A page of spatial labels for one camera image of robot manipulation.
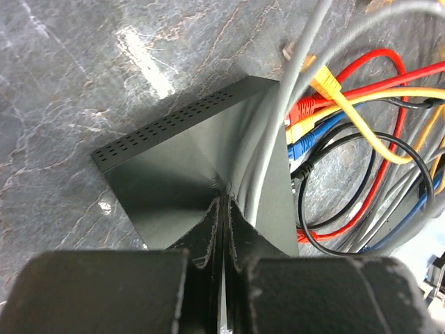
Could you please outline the black network switch box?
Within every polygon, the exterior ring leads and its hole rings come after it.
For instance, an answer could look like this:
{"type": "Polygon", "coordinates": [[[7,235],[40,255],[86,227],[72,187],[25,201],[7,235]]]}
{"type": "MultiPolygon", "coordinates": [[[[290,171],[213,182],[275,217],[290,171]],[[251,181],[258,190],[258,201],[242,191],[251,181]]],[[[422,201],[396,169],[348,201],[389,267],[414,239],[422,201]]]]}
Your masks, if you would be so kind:
{"type": "Polygon", "coordinates": [[[164,250],[237,196],[279,84],[249,76],[91,154],[148,249],[164,250]]]}

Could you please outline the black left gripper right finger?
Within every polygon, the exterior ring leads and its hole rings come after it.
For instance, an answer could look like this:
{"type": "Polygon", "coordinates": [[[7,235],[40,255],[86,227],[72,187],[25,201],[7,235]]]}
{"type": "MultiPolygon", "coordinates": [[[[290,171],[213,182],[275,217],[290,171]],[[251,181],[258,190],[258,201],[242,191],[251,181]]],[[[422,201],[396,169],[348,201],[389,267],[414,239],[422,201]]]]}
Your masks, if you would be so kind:
{"type": "Polygon", "coordinates": [[[291,257],[227,197],[227,322],[233,333],[436,333],[412,272],[391,257],[291,257]]]}

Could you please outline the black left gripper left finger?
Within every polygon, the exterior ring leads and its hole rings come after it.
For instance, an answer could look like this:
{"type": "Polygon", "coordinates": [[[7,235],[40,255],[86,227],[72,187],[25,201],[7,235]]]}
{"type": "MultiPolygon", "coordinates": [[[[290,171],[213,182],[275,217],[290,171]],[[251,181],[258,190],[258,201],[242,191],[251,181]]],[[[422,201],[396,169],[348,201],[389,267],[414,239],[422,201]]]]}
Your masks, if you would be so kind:
{"type": "Polygon", "coordinates": [[[221,206],[165,250],[60,250],[32,258],[2,333],[218,333],[221,206]]]}

